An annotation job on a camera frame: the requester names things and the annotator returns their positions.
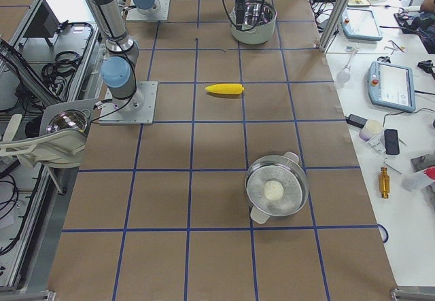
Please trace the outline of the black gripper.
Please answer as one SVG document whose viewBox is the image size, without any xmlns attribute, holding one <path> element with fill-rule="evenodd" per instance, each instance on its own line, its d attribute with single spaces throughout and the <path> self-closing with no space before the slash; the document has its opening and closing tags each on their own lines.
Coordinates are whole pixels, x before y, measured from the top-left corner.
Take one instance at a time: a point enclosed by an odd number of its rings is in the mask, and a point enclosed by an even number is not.
<svg viewBox="0 0 435 301">
<path fill-rule="evenodd" d="M 242 29 L 245 21 L 245 0 L 234 0 L 236 9 L 236 29 Z"/>
</svg>

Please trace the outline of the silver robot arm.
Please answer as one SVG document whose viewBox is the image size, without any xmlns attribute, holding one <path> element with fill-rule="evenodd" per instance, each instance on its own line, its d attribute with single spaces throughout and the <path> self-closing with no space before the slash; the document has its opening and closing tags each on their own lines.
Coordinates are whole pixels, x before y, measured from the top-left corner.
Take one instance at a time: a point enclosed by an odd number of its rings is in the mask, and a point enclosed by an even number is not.
<svg viewBox="0 0 435 301">
<path fill-rule="evenodd" d="M 141 14 L 151 14 L 160 8 L 158 0 L 133 0 L 133 4 Z"/>
<path fill-rule="evenodd" d="M 234 0 L 237 29 L 242 28 L 241 24 L 246 11 L 245 1 Z M 86 2 L 98 27 L 106 36 L 106 47 L 110 57 L 105 64 L 109 65 L 109 69 L 114 70 L 116 75 L 119 74 L 122 67 L 129 72 L 128 77 L 123 79 L 122 85 L 119 87 L 108 79 L 104 80 L 115 105 L 112 112 L 119 113 L 127 107 L 139 104 L 135 79 L 135 65 L 139 48 L 128 34 L 116 0 L 86 0 Z"/>
</svg>

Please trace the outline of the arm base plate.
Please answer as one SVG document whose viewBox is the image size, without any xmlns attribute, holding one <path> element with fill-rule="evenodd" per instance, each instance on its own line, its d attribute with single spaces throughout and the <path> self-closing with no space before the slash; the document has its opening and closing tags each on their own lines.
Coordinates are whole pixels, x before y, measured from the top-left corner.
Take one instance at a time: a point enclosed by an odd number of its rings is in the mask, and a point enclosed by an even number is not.
<svg viewBox="0 0 435 301">
<path fill-rule="evenodd" d="M 138 81 L 136 93 L 131 100 L 112 99 L 109 90 L 105 93 L 108 103 L 101 106 L 101 125 L 151 125 L 154 122 L 158 82 Z"/>
<path fill-rule="evenodd" d="M 169 17 L 171 0 L 131 0 L 127 22 L 164 22 Z"/>
</svg>

